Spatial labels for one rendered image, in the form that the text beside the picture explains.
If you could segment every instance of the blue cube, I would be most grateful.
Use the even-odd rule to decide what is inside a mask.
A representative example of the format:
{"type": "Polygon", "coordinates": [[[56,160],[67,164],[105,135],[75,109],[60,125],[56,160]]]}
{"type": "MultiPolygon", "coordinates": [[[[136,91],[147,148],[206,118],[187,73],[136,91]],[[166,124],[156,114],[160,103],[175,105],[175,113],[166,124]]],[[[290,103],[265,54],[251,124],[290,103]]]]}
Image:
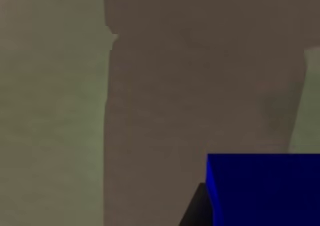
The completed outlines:
{"type": "Polygon", "coordinates": [[[209,154],[214,226],[320,226],[320,154],[209,154]]]}

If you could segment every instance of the blue object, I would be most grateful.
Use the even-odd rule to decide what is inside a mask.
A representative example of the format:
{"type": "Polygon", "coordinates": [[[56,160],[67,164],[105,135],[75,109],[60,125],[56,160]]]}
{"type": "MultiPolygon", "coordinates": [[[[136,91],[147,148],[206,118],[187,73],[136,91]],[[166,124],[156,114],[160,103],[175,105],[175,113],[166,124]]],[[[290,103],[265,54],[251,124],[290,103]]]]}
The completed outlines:
{"type": "Polygon", "coordinates": [[[320,154],[209,154],[214,226],[320,226],[320,154]]]}

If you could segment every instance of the brown surface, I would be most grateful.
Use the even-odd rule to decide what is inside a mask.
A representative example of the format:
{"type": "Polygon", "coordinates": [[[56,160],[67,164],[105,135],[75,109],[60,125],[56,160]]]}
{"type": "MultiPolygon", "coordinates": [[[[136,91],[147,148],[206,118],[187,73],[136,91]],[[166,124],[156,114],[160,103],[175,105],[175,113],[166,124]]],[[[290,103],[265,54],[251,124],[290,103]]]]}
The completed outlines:
{"type": "Polygon", "coordinates": [[[316,3],[106,2],[106,225],[178,225],[207,153],[288,152],[316,3]]]}

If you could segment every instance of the floor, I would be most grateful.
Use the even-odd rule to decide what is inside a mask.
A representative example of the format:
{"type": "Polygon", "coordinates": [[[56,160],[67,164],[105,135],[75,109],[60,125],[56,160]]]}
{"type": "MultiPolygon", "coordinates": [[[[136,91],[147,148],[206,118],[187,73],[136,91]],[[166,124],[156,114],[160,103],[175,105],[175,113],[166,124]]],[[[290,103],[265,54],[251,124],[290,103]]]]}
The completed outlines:
{"type": "MultiPolygon", "coordinates": [[[[103,225],[103,125],[115,39],[104,17],[104,0],[0,0],[1,226],[103,225]]],[[[320,152],[320,49],[306,56],[293,153],[320,152]]],[[[116,208],[127,204],[116,197],[116,208]]],[[[156,202],[144,207],[154,208],[153,220],[168,213],[174,225],[188,200],[178,213],[160,213],[156,202]]],[[[112,226],[125,225],[128,209],[117,212],[112,226]]]]}

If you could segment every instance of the dark blue rectangle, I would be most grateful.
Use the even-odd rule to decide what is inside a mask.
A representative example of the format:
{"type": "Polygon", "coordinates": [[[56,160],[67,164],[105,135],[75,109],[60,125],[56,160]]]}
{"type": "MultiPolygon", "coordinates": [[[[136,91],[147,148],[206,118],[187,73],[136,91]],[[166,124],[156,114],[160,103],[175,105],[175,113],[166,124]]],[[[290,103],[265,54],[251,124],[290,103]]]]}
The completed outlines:
{"type": "Polygon", "coordinates": [[[214,226],[320,226],[319,154],[209,154],[214,226]]]}

